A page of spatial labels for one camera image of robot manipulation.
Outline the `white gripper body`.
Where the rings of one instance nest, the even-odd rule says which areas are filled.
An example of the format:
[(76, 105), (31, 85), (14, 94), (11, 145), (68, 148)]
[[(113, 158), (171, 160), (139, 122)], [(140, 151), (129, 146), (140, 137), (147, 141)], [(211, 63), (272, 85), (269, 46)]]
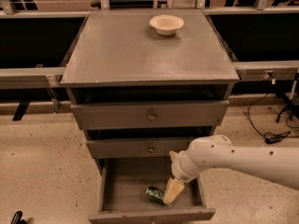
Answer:
[(175, 179), (189, 183), (199, 175), (198, 166), (191, 160), (187, 151), (180, 151), (178, 158), (171, 163), (171, 171)]

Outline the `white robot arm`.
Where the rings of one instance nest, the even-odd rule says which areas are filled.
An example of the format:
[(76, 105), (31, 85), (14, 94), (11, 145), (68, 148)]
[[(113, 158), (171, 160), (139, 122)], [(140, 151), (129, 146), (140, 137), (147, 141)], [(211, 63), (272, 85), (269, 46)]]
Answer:
[(186, 150), (169, 152), (170, 178), (163, 202), (172, 203), (185, 185), (212, 168), (236, 170), (282, 186), (299, 189), (298, 147), (237, 147), (221, 134), (196, 138)]

